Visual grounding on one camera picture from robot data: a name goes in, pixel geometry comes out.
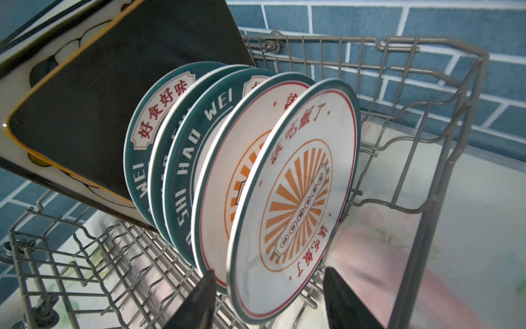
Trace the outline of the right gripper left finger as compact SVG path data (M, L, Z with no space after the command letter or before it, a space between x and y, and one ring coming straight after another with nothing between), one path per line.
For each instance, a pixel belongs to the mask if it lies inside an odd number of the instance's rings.
M168 320L168 328L212 328L216 303L215 271L208 271Z

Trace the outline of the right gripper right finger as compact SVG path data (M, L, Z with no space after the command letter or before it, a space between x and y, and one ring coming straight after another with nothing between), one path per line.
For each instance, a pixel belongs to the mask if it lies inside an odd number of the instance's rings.
M333 267L325 269L323 294L329 328L383 328Z

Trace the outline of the round plate orange sunburst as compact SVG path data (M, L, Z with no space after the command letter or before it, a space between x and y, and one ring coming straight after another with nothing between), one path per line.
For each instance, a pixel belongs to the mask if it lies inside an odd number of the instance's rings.
M241 194L227 254L238 319L281 314L313 277L341 220L360 149L360 109L332 78L302 93L267 138Z

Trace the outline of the green rim round plate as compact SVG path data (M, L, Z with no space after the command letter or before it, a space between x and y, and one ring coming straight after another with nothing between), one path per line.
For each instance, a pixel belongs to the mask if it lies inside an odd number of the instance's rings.
M195 265L191 219L197 179L220 125L236 105L275 71L244 67L228 73L197 98L168 153L162 188L163 215L171 245Z

